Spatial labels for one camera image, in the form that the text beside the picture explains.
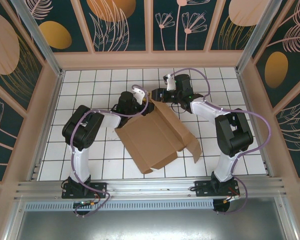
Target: metal plate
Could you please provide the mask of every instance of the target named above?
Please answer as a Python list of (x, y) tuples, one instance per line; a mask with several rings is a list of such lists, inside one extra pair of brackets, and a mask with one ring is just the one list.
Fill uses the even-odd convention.
[[(107, 183), (106, 182), (91, 182), (90, 187), (102, 191), (103, 189), (105, 190), (104, 192), (107, 191)], [(99, 193), (98, 195), (101, 199), (105, 199), (106, 195), (104, 193)], [(94, 191), (89, 191), (86, 196), (83, 195), (78, 195), (78, 194), (73, 194), (69, 183), (65, 183), (63, 185), (63, 192), (61, 195), (62, 199), (94, 199), (95, 198), (95, 192)]]
[(227, 184), (227, 186), (221, 188), (218, 193), (215, 193), (211, 186), (211, 181), (195, 181), (194, 187), (196, 188), (195, 194), (197, 197), (220, 197), (231, 196), (234, 193), (229, 189), (231, 188), (238, 195), (240, 195), (238, 182), (236, 180), (231, 181), (231, 183)]

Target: cardboard flap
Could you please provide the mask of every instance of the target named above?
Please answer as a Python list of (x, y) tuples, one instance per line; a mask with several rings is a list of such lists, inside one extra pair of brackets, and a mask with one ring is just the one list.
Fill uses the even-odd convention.
[(156, 111), (115, 131), (142, 173), (184, 148)]
[(163, 121), (163, 119), (157, 111), (153, 111), (146, 117), (152, 119), (153, 124), (155, 124), (159, 128), (159, 134), (163, 134), (166, 140), (174, 147), (176, 151), (180, 152), (182, 149), (185, 148), (185, 145), (178, 140), (172, 129), (169, 128), (169, 126), (167, 126), (167, 124)]
[(156, 107), (158, 114), (165, 124), (172, 130), (176, 138), (186, 146), (191, 141), (191, 132), (187, 127), (179, 120), (173, 111), (167, 106), (167, 104), (159, 101), (152, 100)]
[(202, 150), (198, 139), (196, 139), (196, 137), (193, 136), (192, 134), (191, 134), (191, 140), (189, 144), (186, 146), (186, 149), (188, 149), (188, 151), (192, 153), (194, 163), (196, 163), (202, 154)]
[(152, 168), (154, 169), (161, 169), (164, 166), (171, 163), (173, 160), (176, 160), (178, 158), (177, 152), (172, 152), (170, 156), (166, 157), (164, 160), (158, 162), (157, 164), (153, 165)]
[(129, 121), (126, 122), (126, 124), (124, 126), (128, 126), (128, 125), (134, 123), (135, 121), (137, 121), (138, 119), (143, 118), (143, 117), (144, 116), (142, 116), (142, 115), (131, 117), (129, 119)]
[(142, 161), (143, 157), (141, 156), (138, 147), (134, 144), (134, 142), (130, 139), (129, 135), (126, 133), (125, 129), (123, 128), (116, 128), (115, 132), (118, 134), (120, 139), (124, 142), (124, 146), (131, 155), (131, 157), (134, 160), (136, 166), (143, 174), (149, 174), (152, 171), (152, 169), (147, 165), (145, 161)]

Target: wire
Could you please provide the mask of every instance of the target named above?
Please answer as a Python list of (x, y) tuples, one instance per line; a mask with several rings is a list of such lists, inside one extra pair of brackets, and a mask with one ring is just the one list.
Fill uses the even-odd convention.
[(74, 213), (76, 214), (77, 217), (81, 217), (81, 218), (84, 218), (84, 217), (88, 217), (88, 216), (91, 216), (92, 214), (96, 213), (100, 208), (102, 208), (106, 202), (110, 199), (110, 193), (107, 192), (107, 191), (101, 191), (101, 190), (98, 190), (98, 189), (95, 189), (93, 187), (90, 187), (88, 185), (86, 185), (84, 182), (82, 182), (82, 180), (79, 178), (77, 172), (76, 172), (76, 169), (75, 169), (75, 147), (74, 147), (74, 138), (75, 138), (75, 134), (80, 126), (80, 124), (83, 122), (83, 120), (86, 118), (87, 115), (89, 115), (90, 113), (107, 113), (107, 114), (114, 114), (114, 115), (117, 115), (117, 116), (120, 116), (120, 117), (129, 117), (129, 118), (132, 118), (132, 117), (135, 117), (135, 116), (139, 116), (141, 115), (148, 107), (148, 104), (149, 104), (149, 97), (148, 97), (148, 93), (147, 91), (139, 86), (139, 85), (132, 85), (131, 87), (132, 89), (134, 88), (137, 88), (137, 89), (140, 89), (142, 90), (144, 93), (145, 93), (145, 99), (146, 99), (146, 102), (145, 102), (145, 106), (144, 108), (136, 113), (136, 114), (133, 114), (133, 115), (125, 115), (125, 114), (121, 114), (121, 113), (116, 113), (116, 112), (113, 112), (113, 111), (106, 111), (106, 110), (100, 110), (100, 109), (91, 109), (89, 111), (87, 111), (81, 118), (80, 120), (77, 122), (77, 124), (75, 125), (74, 129), (73, 129), (73, 132), (71, 134), (71, 137), (70, 137), (70, 147), (71, 147), (71, 150), (72, 150), (72, 153), (71, 153), (71, 169), (73, 171), (73, 174), (75, 176), (75, 178), (78, 180), (78, 182), (84, 186), (85, 188), (91, 190), (92, 192), (97, 192), (97, 193), (100, 193), (100, 194), (105, 194), (107, 197), (105, 199), (105, 201), (103, 201), (103, 203), (101, 203), (95, 210), (93, 211), (90, 211), (88, 212), (87, 214), (85, 215), (79, 215), (77, 213), (77, 209), (78, 207), (76, 207), (74, 209)]
[(63, 182), (61, 183), (61, 188), (62, 188), (62, 189), (64, 189), (64, 183), (67, 182), (67, 181), (68, 181), (68, 179), (63, 180)]
[(174, 103), (174, 102), (171, 103), (171, 108), (172, 108), (172, 110), (173, 110), (175, 113), (177, 113), (177, 114), (183, 114), (183, 113), (186, 112), (186, 110), (184, 110), (183, 112), (179, 112), (179, 107), (178, 107), (178, 111), (175, 111), (173, 104), (177, 104), (177, 103)]
[(99, 196), (99, 194), (95, 191), (94, 192), (94, 200), (93, 201), (95, 201), (96, 199), (98, 198), (98, 202), (97, 202), (97, 204), (100, 202), (100, 196)]
[(240, 194), (238, 194), (236, 191), (234, 191), (234, 190), (232, 189), (232, 187), (229, 186), (228, 189), (229, 189), (231, 192), (233, 192), (235, 195), (240, 196)]
[(271, 130), (271, 127), (270, 127), (270, 124), (269, 122), (261, 115), (255, 113), (255, 112), (252, 112), (252, 111), (246, 111), (246, 110), (239, 110), (239, 109), (226, 109), (226, 108), (221, 108), (219, 106), (215, 106), (213, 105), (212, 103), (208, 102), (206, 100), (206, 97), (210, 95), (210, 84), (209, 84), (209, 81), (207, 79), (207, 77), (199, 70), (195, 69), (195, 68), (192, 68), (192, 67), (187, 67), (187, 68), (183, 68), (183, 69), (180, 69), (174, 73), (171, 74), (171, 76), (177, 74), (177, 73), (180, 73), (182, 71), (185, 71), (185, 70), (192, 70), (192, 71), (195, 71), (197, 73), (199, 73), (201, 76), (203, 76), (204, 80), (206, 81), (206, 84), (208, 86), (208, 93), (206, 95), (203, 96), (203, 100), (204, 100), (204, 103), (207, 104), (208, 106), (218, 110), (218, 111), (222, 111), (222, 112), (230, 112), (230, 113), (243, 113), (243, 114), (250, 114), (250, 115), (254, 115), (258, 118), (260, 118), (267, 126), (268, 128), (268, 136), (266, 138), (266, 140), (264, 141), (263, 144), (261, 144), (260, 146), (254, 148), (254, 149), (251, 149), (251, 150), (248, 150), (248, 151), (245, 151), (245, 152), (241, 152), (240, 154), (238, 154), (238, 156), (236, 157), (236, 159), (234, 160), (233, 162), (233, 165), (232, 165), (232, 168), (231, 168), (231, 175), (238, 181), (242, 184), (243, 188), (244, 188), (244, 191), (245, 191), (245, 199), (244, 199), (244, 203), (243, 205), (237, 209), (237, 210), (234, 210), (234, 211), (230, 211), (230, 212), (223, 212), (223, 214), (234, 214), (234, 213), (238, 213), (240, 211), (242, 211), (244, 209), (244, 207), (246, 206), (247, 204), (247, 201), (248, 201), (248, 190), (247, 190), (247, 187), (246, 185), (244, 184), (244, 182), (242, 180), (240, 180), (237, 176), (234, 175), (234, 170), (235, 170), (235, 167), (236, 167), (236, 164), (239, 160), (239, 158), (241, 158), (242, 156), (246, 155), (246, 154), (249, 154), (249, 153), (252, 153), (254, 151), (257, 151), (257, 150), (260, 150), (262, 149), (264, 146), (266, 146), (268, 144), (268, 142), (270, 141), (270, 138), (271, 138), (271, 135), (272, 135), (272, 130)]

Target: orange circle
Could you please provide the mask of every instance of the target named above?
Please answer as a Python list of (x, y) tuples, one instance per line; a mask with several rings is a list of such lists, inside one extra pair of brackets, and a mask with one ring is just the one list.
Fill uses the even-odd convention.
[(0, 74), (11, 74), (19, 63), (19, 57), (18, 35), (11, 24), (0, 15)]
[(120, 10), (124, 12), (126, 18), (129, 18), (136, 9), (136, 0), (87, 0), (86, 2), (91, 11), (106, 22), (120, 21)]
[(288, 72), (288, 59), (279, 51), (272, 53), (265, 64), (264, 77), (266, 84), (275, 89), (285, 80)]

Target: dark teal panel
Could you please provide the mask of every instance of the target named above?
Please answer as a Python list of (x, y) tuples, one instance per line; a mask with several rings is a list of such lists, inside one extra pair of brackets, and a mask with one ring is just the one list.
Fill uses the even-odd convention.
[[(154, 51), (163, 51), (164, 48), (166, 51), (176, 50), (176, 27), (178, 27), (178, 50), (204, 49), (217, 1), (211, 0), (205, 3), (206, 1), (204, 0), (198, 0), (196, 2), (201, 4), (192, 5), (188, 3), (188, 5), (186, 6), (180, 6), (180, 13), (178, 17), (179, 5), (177, 4), (177, 1), (153, 1), (152, 24)], [(159, 24), (163, 24), (166, 27), (161, 29), (159, 27)], [(191, 31), (190, 34), (186, 34), (185, 29), (190, 29), (189, 27), (192, 29), (192, 31), (195, 32)]]
[(19, 37), (20, 46), (18, 65), (11, 74), (0, 75), (0, 86), (24, 109), (27, 109), (42, 70), (42, 65), (1, 4), (0, 15), (12, 25)]
[(23, 117), (0, 98), (0, 181), (2, 181), (7, 164), (15, 146)]
[[(144, 0), (135, 0), (136, 1), (136, 6), (133, 14), (126, 19), (127, 21), (127, 27), (121, 27), (119, 22), (118, 24), (115, 24), (114, 27), (111, 25), (110, 27), (107, 27), (107, 22), (104, 20), (98, 18), (89, 8), (87, 4), (87, 0), (80, 0), (83, 14), (85, 17), (86, 24), (88, 26), (88, 30), (91, 36), (91, 41), (95, 42), (94, 44), (94, 50), (96, 52), (106, 52), (106, 51), (145, 51), (146, 50), (146, 34), (145, 34), (145, 5), (144, 5)], [(95, 39), (95, 24), (93, 18), (98, 21), (99, 20), (99, 27), (100, 31), (104, 36), (108, 36), (108, 40), (104, 41), (105, 44), (98, 44), (100, 46), (99, 48), (96, 46), (97, 41), (94, 41)], [(114, 37), (115, 30), (116, 32), (120, 32), (121, 30), (123, 33), (129, 33), (129, 38), (127, 44), (125, 44), (127, 40), (127, 35), (125, 35), (125, 38), (121, 38), (122, 35), (116, 34)]]
[(253, 52), (253, 54), (252, 54), (252, 57), (253, 57), (253, 58), (255, 58), (256, 54), (258, 53), (258, 51), (259, 51), (261, 45), (264, 43), (265, 38), (267, 37), (267, 35), (269, 34), (270, 30), (272, 29), (273, 25), (275, 24), (277, 18), (279, 17), (279, 15), (280, 15), (282, 9), (284, 8), (284, 6), (286, 5), (286, 3), (287, 3), (287, 0), (282, 0), (281, 5), (280, 5), (280, 7), (279, 7), (279, 10), (276, 12), (276, 14), (275, 14), (275, 16), (273, 17), (272, 21), (270, 22), (270, 24), (269, 24), (267, 30), (266, 30), (265, 33), (263, 34), (262, 39), (260, 40), (259, 44), (256, 46), (256, 48), (255, 48), (255, 50), (254, 50), (254, 52)]
[(243, 50), (256, 27), (237, 26), (232, 23), (229, 18), (230, 2), (231, 0), (225, 2), (211, 50)]
[(44, 19), (36, 19), (38, 25), (47, 22), (53, 21), (64, 26), (67, 31), (70, 33), (72, 38), (72, 43), (69, 47), (65, 49), (57, 49), (51, 47), (52, 51), (55, 53), (69, 53), (69, 52), (87, 52), (87, 46), (82, 35), (82, 32), (75, 15), (75, 11), (72, 7), (70, 0), (51, 0), (52, 9), (44, 17)]
[(24, 24), (24, 22), (21, 20), (21, 18), (20, 18), (19, 15), (17, 14), (17, 11), (16, 11), (14, 5), (11, 3), (11, 0), (9, 0), (8, 3), (10, 4), (10, 6), (11, 6), (13, 12), (15, 13), (15, 15), (18, 17), (19, 22), (22, 24), (23, 28), (24, 28), (25, 31), (28, 33), (29, 37), (32, 39), (32, 41), (33, 41), (33, 43), (35, 44), (36, 48), (37, 48), (38, 51), (40, 52), (42, 58), (43, 58), (44, 60), (46, 60), (44, 54), (41, 52), (41, 50), (40, 50), (39, 46), (37, 45), (36, 41), (32, 38), (31, 33), (29, 32), (28, 28), (26, 27), (26, 25)]
[[(287, 95), (287, 93), (300, 81), (300, 47), (297, 47), (296, 49), (292, 50), (291, 44), (289, 44), (290, 47), (288, 48), (286, 46), (286, 49), (283, 46), (283, 39), (285, 38), (286, 33), (291, 28), (295, 28), (297, 26), (293, 17), (291, 17), (295, 12), (297, 3), (298, 1), (295, 1), (293, 3), (292, 7), (286, 14), (283, 21), (285, 21), (288, 18), (289, 20), (277, 29), (272, 39), (270, 40), (267, 48), (264, 50), (260, 59), (256, 63), (256, 67), (262, 79), (264, 88), (273, 107), (276, 106)], [(286, 56), (288, 60), (288, 70), (283, 82), (278, 87), (271, 88), (266, 83), (265, 68), (268, 58), (274, 52), (280, 52)]]
[(276, 115), (276, 119), (300, 178), (300, 93)]

